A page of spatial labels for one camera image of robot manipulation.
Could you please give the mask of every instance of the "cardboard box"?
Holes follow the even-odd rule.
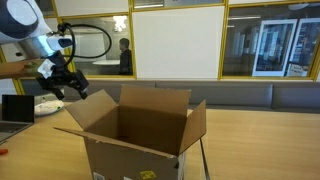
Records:
[[[191,91],[123,86],[119,105],[99,91],[66,109],[84,131],[93,179],[183,178],[185,151],[206,133],[203,101],[187,116]]]

